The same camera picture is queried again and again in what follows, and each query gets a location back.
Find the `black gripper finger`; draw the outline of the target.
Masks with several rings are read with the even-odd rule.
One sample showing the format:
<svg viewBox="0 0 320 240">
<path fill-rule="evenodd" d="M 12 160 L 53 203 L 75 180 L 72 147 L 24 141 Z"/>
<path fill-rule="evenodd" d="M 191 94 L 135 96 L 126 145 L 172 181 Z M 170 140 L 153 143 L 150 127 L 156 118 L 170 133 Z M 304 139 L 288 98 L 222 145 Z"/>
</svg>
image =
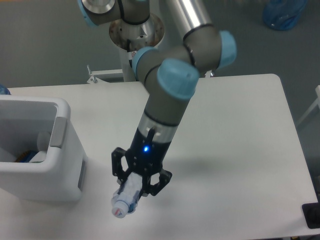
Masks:
<svg viewBox="0 0 320 240">
<path fill-rule="evenodd" d="M 156 196 L 170 181 L 173 174 L 163 168 L 159 172 L 158 182 L 151 184 L 152 174 L 145 169 L 142 174 L 142 189 L 140 190 L 140 197 L 147 197 L 148 195 Z"/>
<path fill-rule="evenodd" d="M 125 158 L 126 160 L 127 170 L 123 169 L 122 158 Z M 117 147 L 111 153 L 111 165 L 112 175 L 117 177 L 118 184 L 121 185 L 125 183 L 134 170 L 134 156 L 132 150 L 130 148 L 124 150 L 123 148 Z"/>
</svg>

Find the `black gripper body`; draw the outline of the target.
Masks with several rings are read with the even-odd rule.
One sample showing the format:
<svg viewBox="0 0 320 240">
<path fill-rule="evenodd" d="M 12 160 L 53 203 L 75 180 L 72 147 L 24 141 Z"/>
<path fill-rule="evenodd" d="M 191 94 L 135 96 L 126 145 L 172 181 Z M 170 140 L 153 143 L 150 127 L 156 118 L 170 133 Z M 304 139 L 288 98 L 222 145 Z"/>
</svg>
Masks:
<svg viewBox="0 0 320 240">
<path fill-rule="evenodd" d="M 163 169 L 163 160 L 171 142 L 160 143 L 154 141 L 154 138 L 154 130 L 150 137 L 144 136 L 139 129 L 136 130 L 130 148 L 125 153 L 128 167 L 141 176 L 162 172 L 171 178 L 173 174 Z"/>
</svg>

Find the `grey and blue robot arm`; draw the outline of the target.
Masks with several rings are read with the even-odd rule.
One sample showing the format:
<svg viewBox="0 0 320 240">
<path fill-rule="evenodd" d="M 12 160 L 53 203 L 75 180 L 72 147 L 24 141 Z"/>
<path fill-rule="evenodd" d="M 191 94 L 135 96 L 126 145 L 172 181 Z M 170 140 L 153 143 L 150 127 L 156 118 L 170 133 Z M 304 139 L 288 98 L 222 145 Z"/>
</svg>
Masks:
<svg viewBox="0 0 320 240">
<path fill-rule="evenodd" d="M 91 26 L 119 21 L 117 36 L 132 52 L 131 69 L 149 97 L 129 149 L 111 154 L 112 173 L 120 191 L 139 197 L 157 195 L 171 180 L 163 160 L 177 131 L 200 74 L 233 63 L 237 45 L 228 31 L 218 31 L 201 0 L 166 2 L 182 45 L 156 49 L 156 28 L 147 0 L 80 0 Z"/>
</svg>

